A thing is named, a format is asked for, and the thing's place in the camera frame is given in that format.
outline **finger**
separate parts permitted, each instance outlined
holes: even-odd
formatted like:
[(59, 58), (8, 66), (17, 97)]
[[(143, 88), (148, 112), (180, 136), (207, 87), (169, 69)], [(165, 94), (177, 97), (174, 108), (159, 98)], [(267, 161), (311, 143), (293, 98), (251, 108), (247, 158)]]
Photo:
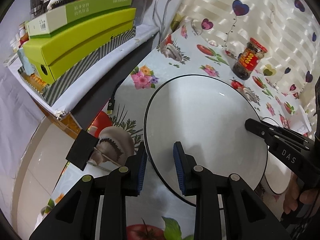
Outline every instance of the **finger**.
[(292, 180), (291, 181), (291, 185), (290, 185), (290, 194), (292, 196), (293, 199), (298, 199), (299, 194), (300, 194), (300, 188), (297, 184), (297, 180)]
[(291, 180), (297, 182), (298, 176), (294, 173), (291, 174)]
[(291, 209), (289, 207), (284, 207), (283, 212), (288, 215), (291, 212)]
[(301, 194), (300, 201), (303, 204), (312, 204), (315, 201), (317, 194), (318, 194), (317, 189), (313, 188), (313, 189), (306, 190)]
[(298, 207), (297, 201), (291, 196), (291, 194), (287, 194), (284, 198), (283, 209), (284, 210), (290, 209), (295, 211), (297, 207)]

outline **shelf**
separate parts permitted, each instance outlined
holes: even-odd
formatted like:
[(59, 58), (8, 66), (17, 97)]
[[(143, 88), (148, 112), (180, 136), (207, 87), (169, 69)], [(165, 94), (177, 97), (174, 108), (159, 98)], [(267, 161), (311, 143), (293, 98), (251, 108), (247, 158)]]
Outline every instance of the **shelf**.
[(151, 25), (142, 24), (137, 26), (136, 36), (134, 38), (114, 49), (112, 52), (95, 63), (91, 68), (89, 68), (70, 87), (68, 87), (68, 89), (58, 98), (53, 106), (49, 106), (44, 100), (42, 100), (19, 75), (18, 69), (22, 66), (19, 58), (17, 58), (9, 66), (9, 70), (25, 88), (25, 90), (27, 90), (27, 92), (41, 106), (60, 119), (70, 113), (71, 110), (79, 103), (79, 101), (87, 94), (87, 92), (89, 92), (89, 90), (120, 60), (122, 60), (141, 44), (149, 40), (158, 31), (158, 27)]

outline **barcode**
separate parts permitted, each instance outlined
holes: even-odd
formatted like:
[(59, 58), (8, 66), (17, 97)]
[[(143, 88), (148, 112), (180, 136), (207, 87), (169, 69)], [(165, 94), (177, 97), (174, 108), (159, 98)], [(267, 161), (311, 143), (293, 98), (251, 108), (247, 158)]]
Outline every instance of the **barcode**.
[(39, 23), (40, 23), (41, 31), (45, 31), (46, 30), (45, 20), (40, 20)]

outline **striped curtain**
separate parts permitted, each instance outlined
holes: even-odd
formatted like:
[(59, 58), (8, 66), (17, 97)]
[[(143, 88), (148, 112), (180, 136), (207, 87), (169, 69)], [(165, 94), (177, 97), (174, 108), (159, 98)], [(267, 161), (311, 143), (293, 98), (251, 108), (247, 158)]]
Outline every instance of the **striped curtain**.
[(171, 32), (190, 20), (195, 34), (235, 57), (255, 38), (268, 49), (257, 67), (283, 93), (319, 77), (320, 27), (304, 0), (183, 0)]

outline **red label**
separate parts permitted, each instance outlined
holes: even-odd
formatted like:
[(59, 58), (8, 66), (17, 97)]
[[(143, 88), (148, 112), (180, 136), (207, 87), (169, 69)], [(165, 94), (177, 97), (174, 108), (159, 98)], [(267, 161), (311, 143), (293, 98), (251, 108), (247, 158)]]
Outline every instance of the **red label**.
[(239, 63), (249, 71), (253, 71), (258, 62), (258, 58), (250, 49), (246, 49), (239, 59)]

